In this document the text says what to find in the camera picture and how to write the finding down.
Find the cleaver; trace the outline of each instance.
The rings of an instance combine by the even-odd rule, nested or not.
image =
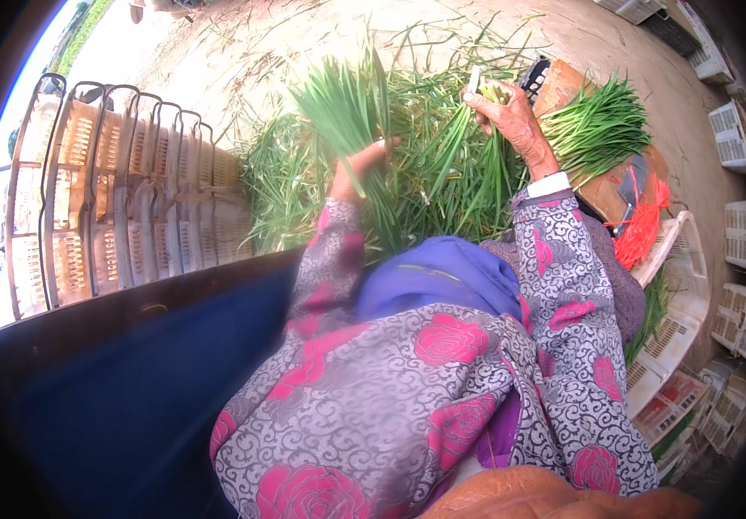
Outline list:
[[[640,199],[641,193],[644,192],[644,185],[647,183],[648,175],[649,166],[644,157],[641,155],[633,157],[632,163],[627,168],[624,179],[621,180],[621,185],[618,188],[618,194],[627,202],[627,210],[624,212],[621,222],[632,218],[635,207],[638,205],[638,199]],[[626,230],[626,226],[626,223],[616,225],[612,231],[615,237],[620,237]]]

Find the elderly woman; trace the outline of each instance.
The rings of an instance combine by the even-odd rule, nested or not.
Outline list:
[[[626,414],[607,270],[523,91],[497,84],[505,106],[463,100],[532,175],[513,200],[516,264],[437,237],[357,287],[361,201],[339,165],[284,343],[212,435],[241,516],[417,516],[468,476],[517,465],[622,497],[658,486]],[[349,162],[361,174],[394,144]]]

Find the hand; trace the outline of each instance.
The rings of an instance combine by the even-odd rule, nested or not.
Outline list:
[[[383,163],[390,151],[399,144],[402,144],[402,140],[399,137],[393,137],[386,141],[379,140],[367,146],[364,150],[359,151],[357,154],[347,157],[347,162],[353,169],[353,173],[358,177],[358,181],[364,182],[367,171],[371,167]],[[353,203],[361,203],[362,201],[356,192],[356,188],[353,187],[353,182],[350,180],[347,168],[345,168],[344,163],[340,160],[336,166],[336,179],[332,182],[330,198]]]
[[[561,167],[557,164],[555,153],[543,136],[523,89],[497,80],[486,82],[503,89],[509,101],[506,105],[498,105],[480,94],[466,92],[462,95],[465,104],[477,110],[477,124],[482,127],[482,131],[491,135],[491,124],[488,121],[494,123],[497,130],[526,161],[533,182],[559,171]]]

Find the red twine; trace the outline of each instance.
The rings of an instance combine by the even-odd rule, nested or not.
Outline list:
[[[632,270],[637,263],[647,260],[649,249],[653,247],[655,238],[658,236],[658,228],[661,227],[659,220],[661,209],[673,203],[670,200],[670,186],[663,180],[659,180],[655,174],[653,174],[653,192],[655,202],[638,202],[633,217],[625,222],[627,228],[624,234],[613,240],[615,259],[627,270]],[[606,225],[613,226],[619,223],[607,223]]]

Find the dirt ground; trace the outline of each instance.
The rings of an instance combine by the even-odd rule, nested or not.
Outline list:
[[[617,71],[634,82],[653,142],[669,164],[673,195],[694,213],[707,256],[710,317],[687,359],[689,367],[700,368],[718,349],[709,336],[711,317],[721,285],[732,275],[723,253],[724,204],[746,196],[741,176],[721,168],[708,121],[708,111],[727,97],[701,83],[688,62],[654,36],[589,0],[216,0],[194,15],[192,24],[147,13],[137,26],[124,3],[115,3],[71,76],[128,82],[197,111],[220,146],[229,149],[239,138],[237,129],[274,109],[266,94],[289,77],[288,63],[322,52],[351,52],[367,25],[376,31],[388,67],[398,47],[393,36],[407,26],[448,20],[458,31],[474,32],[480,29],[468,20],[485,23],[498,10],[492,29],[503,35],[543,14],[529,19],[509,45],[540,46],[598,78]],[[461,15],[468,19],[457,19]],[[418,31],[411,37],[429,36]],[[107,46],[118,49],[110,59]],[[442,54],[433,56],[431,68]],[[400,64],[407,59],[400,55]],[[418,61],[424,63],[424,57]]]

